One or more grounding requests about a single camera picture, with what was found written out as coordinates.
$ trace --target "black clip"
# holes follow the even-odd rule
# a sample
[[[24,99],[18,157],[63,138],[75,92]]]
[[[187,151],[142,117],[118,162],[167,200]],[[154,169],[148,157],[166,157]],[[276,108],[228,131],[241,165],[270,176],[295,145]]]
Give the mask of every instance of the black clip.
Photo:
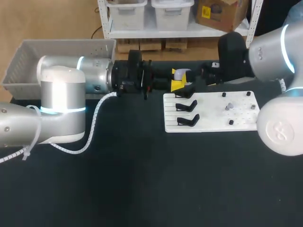
[[[193,96],[193,94],[195,93],[195,87],[191,87],[191,88],[181,88],[181,89],[179,89],[179,90],[177,90],[176,92],[175,92],[175,95],[176,95],[176,97],[177,96],[180,96],[181,98],[187,98],[187,99],[190,99],[191,98],[191,96]]]
[[[199,120],[200,120],[199,114],[197,114],[192,120],[188,120],[182,117],[177,118],[178,125],[182,125],[182,126],[185,125],[189,127],[194,127]]]
[[[197,100],[194,100],[190,106],[176,103],[176,109],[177,111],[192,112],[194,108],[197,106],[197,104],[198,104]]]

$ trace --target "white cable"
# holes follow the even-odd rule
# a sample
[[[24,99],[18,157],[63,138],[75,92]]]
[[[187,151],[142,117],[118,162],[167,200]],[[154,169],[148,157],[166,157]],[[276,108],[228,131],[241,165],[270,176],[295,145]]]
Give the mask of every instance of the white cable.
[[[41,112],[38,107],[35,105],[28,105],[27,108],[34,108],[39,116],[39,122],[38,122],[38,127],[35,133],[35,137],[32,141],[32,143],[29,145],[29,147],[24,151],[24,156],[22,158],[23,161],[27,159],[28,156],[30,156],[30,151],[33,149],[34,145],[37,143],[40,133],[41,133]]]
[[[285,81],[284,81],[284,79],[280,79],[279,82],[280,82],[280,86],[281,86],[281,91],[282,91],[282,93],[284,93],[286,91]]]
[[[110,97],[116,97],[116,96],[117,96],[117,93],[116,93],[116,92],[112,92],[112,93],[109,93],[109,94],[103,96],[103,97],[100,99],[100,101],[98,102],[98,104],[97,104],[97,106],[96,106],[96,108],[95,108],[94,115],[93,115],[93,120],[92,120],[92,122],[91,122],[91,128],[90,128],[89,138],[88,138],[88,140],[87,140],[85,146],[84,146],[82,149],[73,151],[73,150],[68,150],[68,149],[65,149],[65,148],[63,148],[63,147],[60,147],[59,145],[54,144],[54,143],[51,143],[51,145],[52,145],[53,147],[55,147],[55,148],[57,148],[57,149],[63,151],[63,152],[66,152],[66,153],[69,153],[69,154],[72,154],[72,155],[77,155],[77,154],[80,154],[80,153],[86,151],[86,149],[89,147],[90,142],[91,142],[91,140],[92,140],[92,137],[93,137],[93,135],[94,135],[96,119],[97,119],[97,115],[98,115],[98,112],[99,112],[99,109],[100,109],[102,103],[103,103],[105,100],[107,100],[108,98],[110,98]]]
[[[37,112],[37,114],[39,116],[39,119],[41,119],[41,113],[40,113],[40,110],[38,109],[38,107],[36,107],[34,105],[28,105],[27,106],[27,108],[31,108],[31,107],[33,107],[36,110],[36,112]],[[38,124],[38,128],[36,130],[36,134],[35,134],[35,137],[34,137],[32,143],[31,143],[31,145],[30,146],[26,146],[26,147],[20,149],[19,151],[16,151],[15,153],[13,153],[11,155],[7,155],[6,157],[0,158],[0,163],[6,162],[7,160],[10,160],[10,159],[12,159],[14,157],[17,157],[17,156],[21,155],[21,154],[24,154],[22,160],[26,160],[26,158],[30,155],[30,151],[32,150],[32,148],[34,147],[34,145],[37,143],[37,140],[38,140],[38,138],[40,136],[40,132],[41,132],[41,121]]]

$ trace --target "white storage bin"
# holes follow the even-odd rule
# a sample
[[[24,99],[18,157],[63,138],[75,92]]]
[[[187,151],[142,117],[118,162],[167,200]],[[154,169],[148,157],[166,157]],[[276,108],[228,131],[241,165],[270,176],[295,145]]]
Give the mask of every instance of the white storage bin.
[[[107,2],[116,30],[144,30],[144,8],[147,0],[134,4],[111,4]]]
[[[151,0],[159,31],[187,30],[190,8],[195,0]]]

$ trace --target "black cable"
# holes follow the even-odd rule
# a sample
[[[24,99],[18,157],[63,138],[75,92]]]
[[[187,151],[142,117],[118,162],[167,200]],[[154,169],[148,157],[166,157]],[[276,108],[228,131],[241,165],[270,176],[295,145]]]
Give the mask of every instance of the black cable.
[[[98,27],[98,28],[94,31],[94,33],[91,35],[91,38],[90,38],[90,39],[93,39],[94,34],[95,34],[100,28],[102,28],[102,26]]]
[[[99,12],[100,12],[100,11],[99,11],[99,8],[98,8],[98,7],[95,8],[95,13],[99,13]],[[94,33],[91,35],[91,38],[90,38],[90,39],[93,39],[94,34],[95,34],[100,28],[102,28],[102,26],[98,27],[98,28],[94,31]]]

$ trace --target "gray plastic basket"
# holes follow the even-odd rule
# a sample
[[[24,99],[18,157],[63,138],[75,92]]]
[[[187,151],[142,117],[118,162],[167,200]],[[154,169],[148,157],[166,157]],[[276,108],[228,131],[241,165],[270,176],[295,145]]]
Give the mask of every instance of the gray plastic basket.
[[[41,99],[36,67],[45,55],[99,57],[115,60],[115,40],[24,40],[6,70],[2,86],[15,99]],[[86,94],[86,99],[102,95]]]

